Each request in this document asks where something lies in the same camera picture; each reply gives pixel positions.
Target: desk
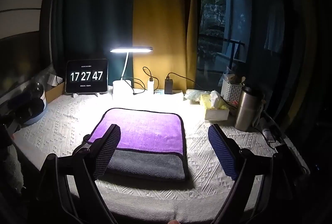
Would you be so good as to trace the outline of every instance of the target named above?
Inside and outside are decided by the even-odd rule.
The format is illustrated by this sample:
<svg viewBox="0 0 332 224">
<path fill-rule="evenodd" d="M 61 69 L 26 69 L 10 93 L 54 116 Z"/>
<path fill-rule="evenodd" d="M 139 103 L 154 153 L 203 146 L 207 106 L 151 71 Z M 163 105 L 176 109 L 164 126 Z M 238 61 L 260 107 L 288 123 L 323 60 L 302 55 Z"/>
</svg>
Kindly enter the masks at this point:
<svg viewBox="0 0 332 224">
<path fill-rule="evenodd" d="M 210 124 L 204 121 L 204 109 L 190 101 L 172 99 L 173 95 L 153 97 L 154 101 L 151 101 L 147 95 L 139 94 L 128 97 L 125 102 L 117 101 L 112 99 L 112 88 L 99 97 L 62 95 L 49 104 L 40 121 L 16 132 L 14 142 L 40 169 L 50 153 L 71 155 L 110 108 L 176 113 L 184 123 L 190 182 L 179 185 L 111 174 L 107 181 L 97 180 L 97 187 L 108 208 L 117 214 L 158 221 L 176 218 L 183 223 L 212 220 L 234 181 L 225 175 L 209 143 Z M 240 147 L 249 148 L 254 154 L 272 156 L 273 150 L 260 133 L 240 132 L 231 126 L 231 119 L 220 126 Z M 73 177 L 68 176 L 68 181 L 72 194 L 78 195 Z M 246 210 L 255 204 L 260 181 L 261 176 L 257 176 Z"/>
</svg>

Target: yellow tissue package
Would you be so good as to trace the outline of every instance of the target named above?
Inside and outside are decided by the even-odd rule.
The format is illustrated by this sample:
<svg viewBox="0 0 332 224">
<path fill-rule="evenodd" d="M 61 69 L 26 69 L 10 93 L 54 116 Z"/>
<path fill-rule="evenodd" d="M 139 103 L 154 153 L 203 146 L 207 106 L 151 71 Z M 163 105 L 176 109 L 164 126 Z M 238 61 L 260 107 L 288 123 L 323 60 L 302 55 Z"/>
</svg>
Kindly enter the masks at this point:
<svg viewBox="0 0 332 224">
<path fill-rule="evenodd" d="M 211 107 L 211 96 L 201 95 L 200 105 L 205 108 L 205 120 L 209 121 L 223 121 L 227 120 L 229 109 L 224 105 L 224 101 L 220 101 L 220 108 Z"/>
</svg>

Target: curtain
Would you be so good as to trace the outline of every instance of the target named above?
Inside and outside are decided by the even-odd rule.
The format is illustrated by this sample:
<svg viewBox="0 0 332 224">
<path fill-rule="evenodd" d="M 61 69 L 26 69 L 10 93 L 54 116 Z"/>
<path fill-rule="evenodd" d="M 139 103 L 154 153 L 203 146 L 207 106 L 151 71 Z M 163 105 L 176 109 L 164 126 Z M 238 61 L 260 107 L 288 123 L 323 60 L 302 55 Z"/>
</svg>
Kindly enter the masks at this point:
<svg viewBox="0 0 332 224">
<path fill-rule="evenodd" d="M 169 72 L 192 80 L 196 75 L 197 60 L 197 0 L 134 0 L 133 46 L 151 46 L 153 52 L 133 55 L 133 73 L 147 86 L 148 76 L 142 71 L 147 66 L 164 88 Z M 177 76 L 173 89 L 185 91 L 192 82 Z"/>
<path fill-rule="evenodd" d="M 62 0 L 56 12 L 61 13 L 61 30 L 55 31 L 63 42 L 58 41 L 57 61 L 64 68 L 68 60 L 107 58 L 108 82 L 121 77 L 125 54 L 110 50 L 119 46 L 132 46 L 133 0 Z M 132 76 L 132 60 L 128 60 L 126 73 Z"/>
</svg>

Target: white woven basket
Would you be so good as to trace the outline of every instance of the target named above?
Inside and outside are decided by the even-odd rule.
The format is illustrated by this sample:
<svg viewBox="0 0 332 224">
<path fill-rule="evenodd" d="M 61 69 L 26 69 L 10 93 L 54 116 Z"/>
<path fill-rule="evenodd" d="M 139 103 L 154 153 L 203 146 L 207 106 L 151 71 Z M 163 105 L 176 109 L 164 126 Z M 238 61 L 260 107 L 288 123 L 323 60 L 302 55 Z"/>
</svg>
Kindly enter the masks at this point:
<svg viewBox="0 0 332 224">
<path fill-rule="evenodd" d="M 242 84 L 229 84 L 227 81 L 222 80 L 220 95 L 226 102 L 239 101 L 242 87 Z"/>
</svg>

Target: blue textured gripper pad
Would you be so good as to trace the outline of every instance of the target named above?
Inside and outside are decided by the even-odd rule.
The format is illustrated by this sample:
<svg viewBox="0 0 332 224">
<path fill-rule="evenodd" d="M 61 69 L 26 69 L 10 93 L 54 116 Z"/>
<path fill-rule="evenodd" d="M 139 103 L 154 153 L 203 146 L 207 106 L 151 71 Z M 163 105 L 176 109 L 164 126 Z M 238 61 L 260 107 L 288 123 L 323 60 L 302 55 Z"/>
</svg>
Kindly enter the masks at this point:
<svg viewBox="0 0 332 224">
<path fill-rule="evenodd" d="M 207 135 L 225 174 L 231 177 L 232 180 L 236 180 L 239 174 L 236 170 L 235 159 L 225 141 L 213 125 L 209 127 Z"/>
</svg>

